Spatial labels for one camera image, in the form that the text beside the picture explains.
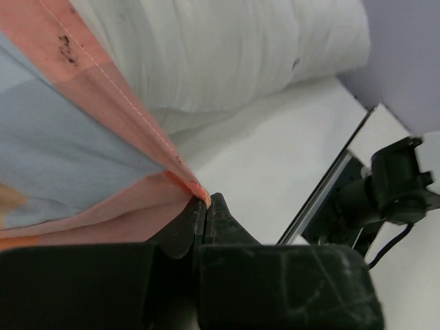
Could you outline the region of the white pillow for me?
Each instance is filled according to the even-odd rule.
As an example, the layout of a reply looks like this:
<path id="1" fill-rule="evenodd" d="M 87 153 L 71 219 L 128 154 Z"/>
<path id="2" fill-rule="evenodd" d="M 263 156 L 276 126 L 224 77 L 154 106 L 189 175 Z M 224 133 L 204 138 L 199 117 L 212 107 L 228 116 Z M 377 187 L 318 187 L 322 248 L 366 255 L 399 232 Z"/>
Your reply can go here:
<path id="1" fill-rule="evenodd" d="M 73 1 L 168 134 L 364 65 L 361 1 Z"/>

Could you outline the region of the multicolour patchwork pillowcase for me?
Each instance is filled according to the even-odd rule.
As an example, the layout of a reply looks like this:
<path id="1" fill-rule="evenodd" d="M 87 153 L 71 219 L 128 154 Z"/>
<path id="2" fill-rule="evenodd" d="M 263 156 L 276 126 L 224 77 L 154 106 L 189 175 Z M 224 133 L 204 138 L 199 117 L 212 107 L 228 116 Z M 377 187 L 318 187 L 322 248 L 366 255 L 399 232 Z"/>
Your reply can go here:
<path id="1" fill-rule="evenodd" d="M 144 241 L 210 196 L 142 103 L 138 1 L 1 2 L 1 248 Z"/>

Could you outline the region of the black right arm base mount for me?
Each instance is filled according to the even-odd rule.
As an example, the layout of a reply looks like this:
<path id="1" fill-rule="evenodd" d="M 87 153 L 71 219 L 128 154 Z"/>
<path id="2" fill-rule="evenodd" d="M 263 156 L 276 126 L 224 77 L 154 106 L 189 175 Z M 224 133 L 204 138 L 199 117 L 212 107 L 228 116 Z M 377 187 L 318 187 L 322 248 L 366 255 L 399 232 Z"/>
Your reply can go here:
<path id="1" fill-rule="evenodd" d="M 439 209 L 439 132 L 411 135 L 383 104 L 371 109 L 279 240 L 342 244 L 366 256 L 385 223 L 403 230 L 367 264 L 374 268 Z"/>

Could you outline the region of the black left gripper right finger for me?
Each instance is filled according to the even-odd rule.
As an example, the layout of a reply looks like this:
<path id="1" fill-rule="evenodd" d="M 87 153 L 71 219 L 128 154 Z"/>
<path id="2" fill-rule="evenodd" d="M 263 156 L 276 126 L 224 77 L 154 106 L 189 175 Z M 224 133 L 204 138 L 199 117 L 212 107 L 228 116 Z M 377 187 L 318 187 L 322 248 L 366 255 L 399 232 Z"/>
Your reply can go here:
<path id="1" fill-rule="evenodd" d="M 204 243 L 259 245 L 259 242 L 232 216 L 221 193 L 211 196 L 211 205 L 206 215 Z"/>

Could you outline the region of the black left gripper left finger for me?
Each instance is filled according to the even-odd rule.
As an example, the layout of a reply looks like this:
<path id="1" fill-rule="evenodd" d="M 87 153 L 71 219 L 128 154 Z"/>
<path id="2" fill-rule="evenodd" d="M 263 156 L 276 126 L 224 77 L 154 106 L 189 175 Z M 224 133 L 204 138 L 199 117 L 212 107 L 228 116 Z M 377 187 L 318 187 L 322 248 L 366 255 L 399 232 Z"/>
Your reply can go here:
<path id="1" fill-rule="evenodd" d="M 151 237 L 151 243 L 172 259 L 182 259 L 194 245 L 197 233 L 204 228 L 206 205 L 193 197 L 185 208 L 157 234 Z"/>

